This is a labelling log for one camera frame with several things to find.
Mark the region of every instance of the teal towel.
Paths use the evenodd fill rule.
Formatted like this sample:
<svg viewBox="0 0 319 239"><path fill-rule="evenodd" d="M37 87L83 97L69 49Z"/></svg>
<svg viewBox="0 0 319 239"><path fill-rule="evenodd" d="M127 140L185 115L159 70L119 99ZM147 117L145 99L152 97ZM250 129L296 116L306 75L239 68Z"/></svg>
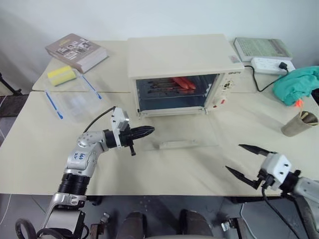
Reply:
<svg viewBox="0 0 319 239"><path fill-rule="evenodd" d="M319 66L296 69L275 82L274 94L287 106L319 88Z"/></svg>

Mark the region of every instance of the label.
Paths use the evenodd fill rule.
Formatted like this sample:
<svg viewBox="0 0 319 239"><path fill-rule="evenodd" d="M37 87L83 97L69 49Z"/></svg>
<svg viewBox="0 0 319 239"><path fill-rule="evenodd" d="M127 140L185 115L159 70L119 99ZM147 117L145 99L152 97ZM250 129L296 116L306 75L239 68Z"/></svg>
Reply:
<svg viewBox="0 0 319 239"><path fill-rule="evenodd" d="M86 158L86 152L81 152L81 151L75 151L73 158L75 160L83 160Z"/></svg>
<svg viewBox="0 0 319 239"><path fill-rule="evenodd" d="M231 61L232 63L240 63L240 62L241 62L241 61L239 60L238 56L233 55L233 56L228 56L228 57L229 57L229 59L230 59L230 61Z"/></svg>

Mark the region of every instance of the plug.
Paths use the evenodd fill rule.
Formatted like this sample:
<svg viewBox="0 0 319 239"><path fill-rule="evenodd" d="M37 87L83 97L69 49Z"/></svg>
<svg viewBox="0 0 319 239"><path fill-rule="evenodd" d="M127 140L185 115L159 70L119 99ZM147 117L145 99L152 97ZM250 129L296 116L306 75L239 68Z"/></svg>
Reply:
<svg viewBox="0 0 319 239"><path fill-rule="evenodd" d="M279 68L280 69L284 69L284 70L287 70L287 64L286 63L284 63L284 62L281 62L280 64L279 64Z"/></svg>

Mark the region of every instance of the white table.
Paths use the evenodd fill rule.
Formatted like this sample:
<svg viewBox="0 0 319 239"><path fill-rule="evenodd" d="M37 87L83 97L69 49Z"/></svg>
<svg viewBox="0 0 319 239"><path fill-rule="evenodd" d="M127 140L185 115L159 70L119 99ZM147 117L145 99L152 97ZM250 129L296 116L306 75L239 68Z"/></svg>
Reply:
<svg viewBox="0 0 319 239"><path fill-rule="evenodd" d="M208 143L194 148L147 150L145 145L152 141L150 135L135 141L135 157L130 156L128 148L110 149L99 158L88 195L260 195L260 191L240 182L225 168L228 165L255 179L263 157L238 147L239 143L286 154L303 176L319 179L319 127L291 138L282 135L280 127L297 111L270 93L233 93L224 108L208 116L174 117L172 128L164 128L171 117L161 118L162 127L155 118L138 119L131 94L102 96L105 109L117 105L128 111L131 127L155 123L156 133L163 138L183 130ZM306 109L318 115L314 100L305 102ZM0 193L56 192L67 156L92 119L89 116L78 123L60 120L44 93L32 92L0 148ZM111 128L109 120L110 116L104 116L91 130ZM174 130L175 125L179 125L179 131Z"/></svg>
<svg viewBox="0 0 319 239"><path fill-rule="evenodd" d="M126 41L94 41L105 47L109 57L93 67L87 73L86 78L99 92L130 92L130 82L127 74L127 42ZM47 73L66 66L63 62L52 58L47 68L35 82L34 91L44 91Z"/></svg>

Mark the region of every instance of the yellow sponge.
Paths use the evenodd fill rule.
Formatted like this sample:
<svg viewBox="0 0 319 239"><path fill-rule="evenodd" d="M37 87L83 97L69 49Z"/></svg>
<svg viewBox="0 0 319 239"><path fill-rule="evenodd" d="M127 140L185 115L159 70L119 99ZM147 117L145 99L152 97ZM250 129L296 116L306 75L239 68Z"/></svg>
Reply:
<svg viewBox="0 0 319 239"><path fill-rule="evenodd" d="M49 72L48 78L53 86L57 86L64 82L75 79L76 75L70 66L65 66Z"/></svg>

